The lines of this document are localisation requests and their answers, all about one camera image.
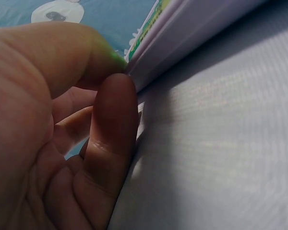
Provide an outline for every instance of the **palm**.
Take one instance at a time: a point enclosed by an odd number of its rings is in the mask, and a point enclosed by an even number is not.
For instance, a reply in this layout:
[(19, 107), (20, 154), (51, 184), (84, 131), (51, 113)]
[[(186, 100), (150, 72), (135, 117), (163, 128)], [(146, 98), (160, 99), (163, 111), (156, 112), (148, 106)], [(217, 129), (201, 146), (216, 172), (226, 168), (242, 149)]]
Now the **palm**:
[[(58, 25), (54, 31), (76, 26)], [(138, 125), (131, 80), (121, 74), (107, 78), (96, 99), (93, 91), (75, 87), (63, 93), (77, 82), (95, 88), (120, 67), (103, 63), (97, 80), (83, 76), (84, 71), (92, 75), (85, 66), (51, 73), (58, 77), (50, 79), (47, 71), (56, 68), (53, 63), (32, 57), (34, 65), (27, 68), (29, 62), (19, 56), (21, 48), (7, 47), (10, 41), (4, 35), (0, 32), (0, 39), (5, 39), (0, 43), (0, 54), (5, 54), (0, 68), (0, 98), (4, 98), (4, 103), (0, 100), (0, 228), (106, 228)], [(60, 61), (67, 65), (68, 56)], [(66, 161), (64, 155), (86, 137), (80, 154)]]

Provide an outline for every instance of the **blue surface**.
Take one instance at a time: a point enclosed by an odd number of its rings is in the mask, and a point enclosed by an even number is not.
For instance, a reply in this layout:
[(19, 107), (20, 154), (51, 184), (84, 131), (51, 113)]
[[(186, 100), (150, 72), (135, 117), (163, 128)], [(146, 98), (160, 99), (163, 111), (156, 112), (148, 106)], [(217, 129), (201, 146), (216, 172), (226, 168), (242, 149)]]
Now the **blue surface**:
[[(80, 0), (84, 8), (82, 24), (97, 29), (120, 55), (130, 47), (156, 0)], [(0, 0), (0, 27), (31, 23), (32, 12), (49, 0)], [(77, 154), (83, 143), (67, 158)]]

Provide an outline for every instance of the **book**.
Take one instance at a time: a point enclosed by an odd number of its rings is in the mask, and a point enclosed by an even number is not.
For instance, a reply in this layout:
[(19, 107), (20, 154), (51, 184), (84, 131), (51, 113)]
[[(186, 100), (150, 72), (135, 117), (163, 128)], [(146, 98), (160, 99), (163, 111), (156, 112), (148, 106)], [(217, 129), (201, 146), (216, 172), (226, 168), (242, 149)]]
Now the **book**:
[(157, 0), (126, 60), (137, 91), (266, 0)]

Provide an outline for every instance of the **colorful printed graphic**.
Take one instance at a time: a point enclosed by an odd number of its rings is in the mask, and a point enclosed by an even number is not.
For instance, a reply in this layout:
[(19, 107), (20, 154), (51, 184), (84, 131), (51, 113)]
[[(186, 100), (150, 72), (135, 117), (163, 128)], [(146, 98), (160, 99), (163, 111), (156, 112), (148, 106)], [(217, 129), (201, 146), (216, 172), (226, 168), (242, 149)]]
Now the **colorful printed graphic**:
[(157, 21), (158, 17), (164, 11), (164, 9), (168, 6), (171, 0), (159, 0), (158, 3), (153, 8), (153, 13), (149, 17), (149, 19), (144, 24), (142, 31), (140, 31), (140, 36), (138, 37), (137, 41), (133, 44), (130, 52), (129, 52), (129, 60), (133, 57), (136, 49), (139, 47), (140, 43), (146, 37), (148, 31), (153, 27), (155, 22)]

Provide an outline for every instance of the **gray surface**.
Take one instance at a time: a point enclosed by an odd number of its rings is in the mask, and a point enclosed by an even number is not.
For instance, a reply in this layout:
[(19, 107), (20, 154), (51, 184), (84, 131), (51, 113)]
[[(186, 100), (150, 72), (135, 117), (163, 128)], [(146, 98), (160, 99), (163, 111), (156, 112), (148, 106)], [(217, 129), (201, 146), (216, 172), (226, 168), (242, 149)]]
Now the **gray surface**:
[(288, 0), (155, 82), (110, 230), (288, 230)]

